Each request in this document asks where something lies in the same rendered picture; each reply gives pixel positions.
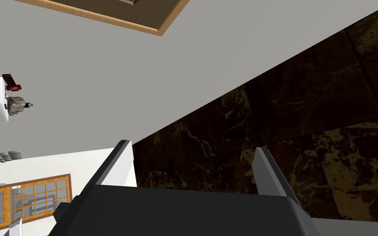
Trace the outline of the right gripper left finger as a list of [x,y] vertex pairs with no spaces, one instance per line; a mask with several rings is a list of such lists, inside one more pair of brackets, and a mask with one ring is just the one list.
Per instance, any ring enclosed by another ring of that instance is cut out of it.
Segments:
[[93,185],[137,187],[132,142],[121,140],[88,182]]

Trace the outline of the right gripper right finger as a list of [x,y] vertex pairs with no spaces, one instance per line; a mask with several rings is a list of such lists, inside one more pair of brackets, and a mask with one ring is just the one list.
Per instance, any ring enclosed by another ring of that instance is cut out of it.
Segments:
[[257,191],[260,195],[283,196],[299,204],[275,159],[266,147],[255,149],[252,170]]

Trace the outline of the wood-framed window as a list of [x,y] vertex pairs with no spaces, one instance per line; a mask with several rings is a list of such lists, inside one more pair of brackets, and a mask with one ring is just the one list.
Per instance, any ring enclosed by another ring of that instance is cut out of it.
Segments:
[[17,218],[32,222],[52,216],[60,203],[71,200],[70,174],[0,185],[0,230]]

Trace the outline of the wood-framed picture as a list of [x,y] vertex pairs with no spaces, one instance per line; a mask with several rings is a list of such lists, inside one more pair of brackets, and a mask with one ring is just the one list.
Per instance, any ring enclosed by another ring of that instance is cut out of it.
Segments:
[[190,0],[15,0],[162,36]]

